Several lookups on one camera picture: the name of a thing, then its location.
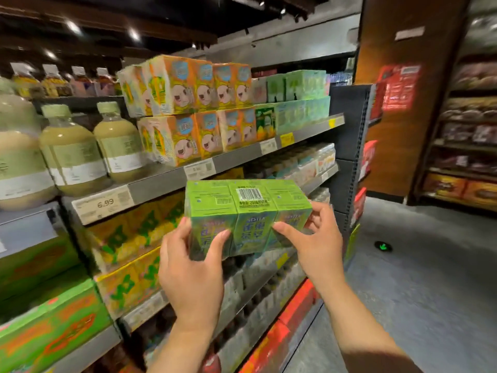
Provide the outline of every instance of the hand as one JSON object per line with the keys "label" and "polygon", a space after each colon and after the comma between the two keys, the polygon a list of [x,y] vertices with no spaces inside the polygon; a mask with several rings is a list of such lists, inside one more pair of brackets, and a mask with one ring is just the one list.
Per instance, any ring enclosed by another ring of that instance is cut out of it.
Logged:
{"label": "hand", "polygon": [[230,231],[224,230],[215,236],[203,262],[191,261],[188,257],[190,232],[190,219],[183,217],[178,227],[164,236],[158,277],[176,313],[175,327],[209,334],[211,338],[224,295],[221,257]]}
{"label": "hand", "polygon": [[322,294],[330,285],[345,282],[343,238],[330,206],[315,201],[311,204],[313,212],[305,228],[311,229],[313,235],[305,235],[284,222],[275,222],[273,229],[295,246],[302,269]]}

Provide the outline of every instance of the yellow juice box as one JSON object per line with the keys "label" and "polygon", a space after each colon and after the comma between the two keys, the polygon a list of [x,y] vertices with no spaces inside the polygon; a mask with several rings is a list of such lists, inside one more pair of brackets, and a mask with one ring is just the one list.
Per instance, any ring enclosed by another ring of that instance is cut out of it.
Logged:
{"label": "yellow juice box", "polygon": [[257,141],[257,122],[253,107],[240,108],[242,116],[242,146],[253,144]]}
{"label": "yellow juice box", "polygon": [[146,65],[147,62],[130,66],[131,89],[135,89],[135,91],[138,92],[138,97],[134,100],[137,117],[152,116],[152,108],[150,107],[152,96],[147,89],[147,83],[144,76],[144,68],[146,68]]}
{"label": "yellow juice box", "polygon": [[218,97],[212,63],[206,60],[190,60],[195,74],[195,108],[199,112],[216,110]]}
{"label": "yellow juice box", "polygon": [[233,63],[232,71],[235,77],[235,105],[237,107],[252,106],[251,85],[252,73],[248,64]]}
{"label": "yellow juice box", "polygon": [[150,121],[151,117],[145,117],[138,120],[136,126],[140,132],[143,150],[149,161],[155,162],[157,147],[154,143],[154,127]]}
{"label": "yellow juice box", "polygon": [[160,246],[136,260],[135,267],[140,276],[140,285],[147,297],[160,289],[160,283],[158,281],[159,263]]}
{"label": "yellow juice box", "polygon": [[124,215],[85,228],[96,265],[103,273],[111,272],[138,255],[138,246]]}
{"label": "yellow juice box", "polygon": [[223,151],[221,132],[215,111],[194,114],[199,133],[200,156],[206,159]]}
{"label": "yellow juice box", "polygon": [[164,234],[159,227],[160,213],[154,202],[142,204],[124,215],[128,219],[139,253],[140,250],[143,253],[143,249],[150,250],[161,243]]}
{"label": "yellow juice box", "polygon": [[190,59],[159,55],[144,70],[154,116],[195,112],[195,75]]}
{"label": "yellow juice box", "polygon": [[133,261],[110,274],[94,277],[112,319],[130,311],[144,295],[135,263]]}
{"label": "yellow juice box", "polygon": [[179,166],[200,159],[198,129],[193,114],[151,119],[160,163]]}
{"label": "yellow juice box", "polygon": [[235,108],[235,76],[230,63],[213,64],[214,81],[219,100],[219,109]]}
{"label": "yellow juice box", "polygon": [[185,207],[185,191],[178,191],[154,202],[160,212],[162,233],[172,232],[183,217]]}
{"label": "yellow juice box", "polygon": [[216,112],[219,130],[221,131],[221,141],[223,142],[223,151],[242,146],[242,118],[243,115],[238,109],[218,110]]}

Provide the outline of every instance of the red sign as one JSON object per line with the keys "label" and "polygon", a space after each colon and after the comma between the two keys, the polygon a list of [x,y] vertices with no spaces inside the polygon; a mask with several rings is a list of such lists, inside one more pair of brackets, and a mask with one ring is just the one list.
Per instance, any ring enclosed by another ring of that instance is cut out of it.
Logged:
{"label": "red sign", "polygon": [[387,83],[383,111],[410,110],[421,65],[391,64],[383,66],[378,82]]}

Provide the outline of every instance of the right hand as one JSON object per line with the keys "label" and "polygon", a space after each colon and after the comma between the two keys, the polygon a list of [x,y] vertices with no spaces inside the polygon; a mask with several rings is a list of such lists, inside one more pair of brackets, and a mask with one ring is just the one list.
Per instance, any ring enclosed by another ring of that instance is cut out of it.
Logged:
{"label": "right hand", "polygon": [[319,293],[329,285],[345,282],[342,261],[343,238],[335,215],[328,204],[311,201],[313,212],[305,228],[306,235],[284,222],[275,222],[273,229],[284,235],[297,249],[299,263]]}

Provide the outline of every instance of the gray floor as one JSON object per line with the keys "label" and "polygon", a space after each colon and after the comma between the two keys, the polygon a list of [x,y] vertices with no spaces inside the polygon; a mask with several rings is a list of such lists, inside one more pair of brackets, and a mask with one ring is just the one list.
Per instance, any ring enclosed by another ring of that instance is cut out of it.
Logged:
{"label": "gray floor", "polygon": [[[497,371],[496,219],[368,198],[347,279],[424,372]],[[346,372],[324,308],[285,370],[296,372]]]}

